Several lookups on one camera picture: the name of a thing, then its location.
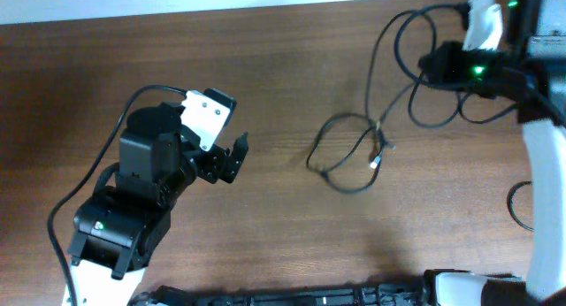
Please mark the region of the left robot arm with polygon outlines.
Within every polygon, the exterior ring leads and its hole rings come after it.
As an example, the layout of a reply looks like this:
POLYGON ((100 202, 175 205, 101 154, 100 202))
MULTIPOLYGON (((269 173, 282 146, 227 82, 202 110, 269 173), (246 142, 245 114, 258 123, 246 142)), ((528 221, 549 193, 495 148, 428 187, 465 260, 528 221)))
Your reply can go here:
POLYGON ((118 162, 101 172, 75 213, 64 305, 128 304, 180 195, 198 179, 235 180, 249 150, 246 135, 230 149, 216 144, 235 106, 192 95, 127 117, 118 162))

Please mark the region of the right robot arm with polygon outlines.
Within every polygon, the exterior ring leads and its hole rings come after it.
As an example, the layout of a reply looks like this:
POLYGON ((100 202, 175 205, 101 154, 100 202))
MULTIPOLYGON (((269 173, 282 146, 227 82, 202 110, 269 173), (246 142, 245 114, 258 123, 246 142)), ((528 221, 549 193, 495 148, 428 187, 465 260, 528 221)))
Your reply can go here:
POLYGON ((495 0, 454 5, 463 42, 420 58, 417 82, 513 101, 531 167, 533 249, 524 282, 471 272, 429 272, 431 305, 565 303, 565 0, 495 0))

